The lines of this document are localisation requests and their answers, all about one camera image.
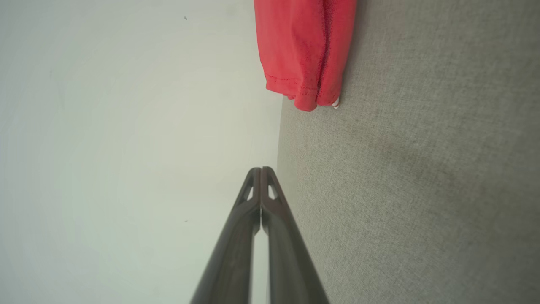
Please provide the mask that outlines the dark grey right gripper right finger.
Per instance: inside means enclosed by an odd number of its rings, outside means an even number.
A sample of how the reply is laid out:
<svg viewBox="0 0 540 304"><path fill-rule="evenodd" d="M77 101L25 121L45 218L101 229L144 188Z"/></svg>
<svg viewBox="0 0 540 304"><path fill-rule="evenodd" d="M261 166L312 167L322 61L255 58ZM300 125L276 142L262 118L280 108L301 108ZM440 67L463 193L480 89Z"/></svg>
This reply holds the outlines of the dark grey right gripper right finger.
<svg viewBox="0 0 540 304"><path fill-rule="evenodd" d="M329 300L274 170L262 168L262 226L269 243L270 304Z"/></svg>

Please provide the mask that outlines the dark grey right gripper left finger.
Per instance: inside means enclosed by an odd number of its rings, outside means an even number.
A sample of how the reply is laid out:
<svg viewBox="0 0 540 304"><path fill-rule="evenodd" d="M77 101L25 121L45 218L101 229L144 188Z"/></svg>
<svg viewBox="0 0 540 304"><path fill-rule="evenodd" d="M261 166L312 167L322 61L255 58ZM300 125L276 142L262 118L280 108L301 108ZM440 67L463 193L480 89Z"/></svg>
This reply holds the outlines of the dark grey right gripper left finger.
<svg viewBox="0 0 540 304"><path fill-rule="evenodd" d="M250 304L254 237L260 228L262 168L246 175L191 304Z"/></svg>

